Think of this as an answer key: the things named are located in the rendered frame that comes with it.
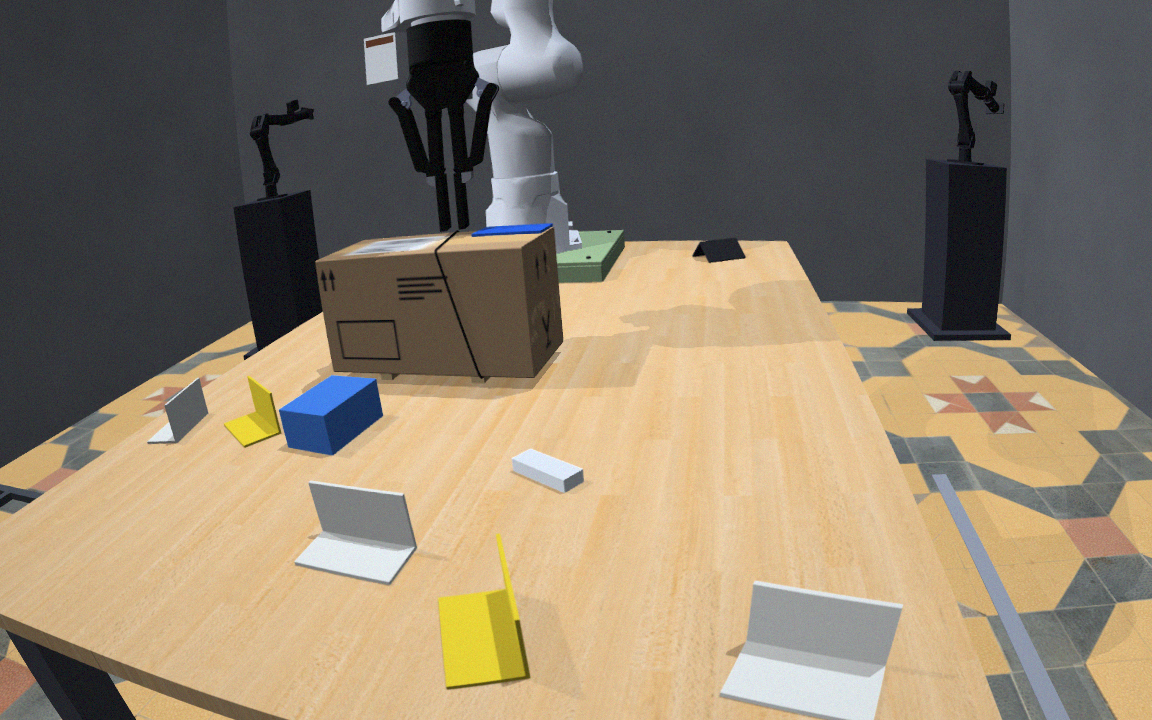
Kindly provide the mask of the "yellow l-shaped angle piece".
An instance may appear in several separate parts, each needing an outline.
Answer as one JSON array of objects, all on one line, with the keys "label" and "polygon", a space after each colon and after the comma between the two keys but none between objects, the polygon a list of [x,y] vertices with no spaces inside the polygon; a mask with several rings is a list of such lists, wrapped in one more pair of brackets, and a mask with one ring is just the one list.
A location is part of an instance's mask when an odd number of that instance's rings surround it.
[{"label": "yellow l-shaped angle piece", "polygon": [[447,691],[531,679],[500,533],[497,544],[506,589],[438,598]]}]

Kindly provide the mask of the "yellow l-shaped bracket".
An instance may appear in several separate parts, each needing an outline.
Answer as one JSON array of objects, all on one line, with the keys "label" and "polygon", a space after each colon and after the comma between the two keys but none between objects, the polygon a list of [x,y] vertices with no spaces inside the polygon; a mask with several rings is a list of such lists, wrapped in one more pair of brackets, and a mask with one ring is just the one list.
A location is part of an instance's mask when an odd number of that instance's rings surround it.
[{"label": "yellow l-shaped bracket", "polygon": [[273,393],[262,387],[262,384],[253,381],[252,377],[247,376],[247,378],[248,382],[250,382],[256,414],[248,414],[241,416],[241,418],[223,423],[223,427],[230,430],[230,434],[236,437],[244,448],[259,444],[264,439],[282,434],[273,401]]}]

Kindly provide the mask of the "brown cardboard box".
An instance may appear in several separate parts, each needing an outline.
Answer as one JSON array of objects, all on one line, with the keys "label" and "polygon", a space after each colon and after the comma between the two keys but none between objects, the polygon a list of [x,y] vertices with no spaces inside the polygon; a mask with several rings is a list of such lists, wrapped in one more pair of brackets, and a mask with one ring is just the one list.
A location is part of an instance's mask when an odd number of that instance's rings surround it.
[{"label": "brown cardboard box", "polygon": [[556,232],[472,233],[438,250],[453,233],[364,240],[316,260],[333,372],[477,376],[456,306],[483,377],[538,376],[563,343]]}]

